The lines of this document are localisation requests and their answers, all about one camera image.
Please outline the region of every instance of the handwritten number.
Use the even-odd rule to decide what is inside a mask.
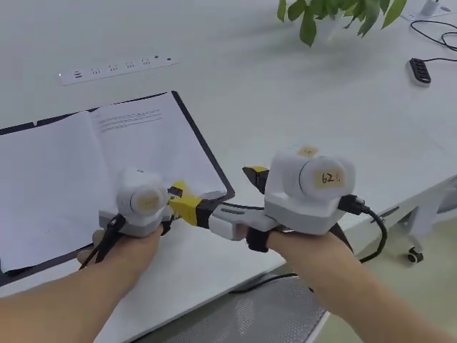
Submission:
[[[340,179],[340,176],[338,173],[336,173],[336,175],[332,175],[330,173],[323,173],[322,174],[322,183],[323,184],[327,184],[327,183],[330,183],[330,182],[339,182],[341,179]]]

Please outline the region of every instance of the notebook page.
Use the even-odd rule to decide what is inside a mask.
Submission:
[[[131,167],[159,173],[168,187],[185,180],[208,198],[227,193],[171,93],[101,107],[93,120],[113,179]]]
[[[0,136],[0,163],[3,272],[91,243],[113,194],[87,112]]]

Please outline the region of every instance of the gray chair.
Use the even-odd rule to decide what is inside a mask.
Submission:
[[[313,293],[295,277],[229,295],[197,312],[139,343],[304,343],[325,314]]]

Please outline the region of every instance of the table surface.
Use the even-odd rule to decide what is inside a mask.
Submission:
[[[430,65],[430,89],[412,85],[405,70],[411,57],[448,51],[412,33],[403,19],[363,40],[348,30],[309,49],[297,24],[278,22],[276,6],[277,0],[10,1],[0,12],[0,126],[176,90],[242,204],[262,198],[241,167],[269,165],[276,150],[302,142],[351,159],[356,193],[377,212],[457,174],[457,145],[443,135],[456,128],[449,119],[455,66]],[[151,54],[179,64],[73,86],[58,80],[59,72],[80,66]],[[348,215],[341,225],[362,220]],[[273,252],[253,253],[242,242],[181,225],[162,239],[156,261],[97,342],[141,336],[282,263]],[[67,262],[2,287],[0,296],[76,268]]]

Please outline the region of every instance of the outlet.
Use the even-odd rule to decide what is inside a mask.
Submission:
[[[59,78],[62,85],[68,86],[70,84],[78,84],[80,82],[130,74],[138,71],[159,68],[161,66],[171,66],[177,63],[177,60],[169,56],[153,55],[124,61],[115,61],[105,66],[73,69],[65,73],[60,73]]]

